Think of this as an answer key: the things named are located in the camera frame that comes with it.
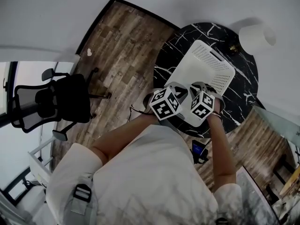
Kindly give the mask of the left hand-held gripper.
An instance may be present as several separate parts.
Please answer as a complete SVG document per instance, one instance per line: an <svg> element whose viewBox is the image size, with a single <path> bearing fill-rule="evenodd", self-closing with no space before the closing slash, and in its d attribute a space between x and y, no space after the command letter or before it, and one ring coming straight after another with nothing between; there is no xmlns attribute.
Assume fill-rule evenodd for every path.
<svg viewBox="0 0 300 225"><path fill-rule="evenodd" d="M151 90L143 99L146 113L152 113L162 126L171 126L171 120L184 120L182 102L188 90L177 82L167 84L163 89Z"/></svg>

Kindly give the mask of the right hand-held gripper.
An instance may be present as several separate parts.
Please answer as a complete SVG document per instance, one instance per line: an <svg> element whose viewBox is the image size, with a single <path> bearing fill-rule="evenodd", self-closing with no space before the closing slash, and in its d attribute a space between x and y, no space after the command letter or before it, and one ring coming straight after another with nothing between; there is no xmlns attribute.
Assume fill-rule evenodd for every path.
<svg viewBox="0 0 300 225"><path fill-rule="evenodd" d="M220 117L219 113L225 108L225 102L222 95L204 82L195 82L190 86L192 97L191 113L197 118L203 120L211 113ZM215 111L215 99L220 101L219 111Z"/></svg>

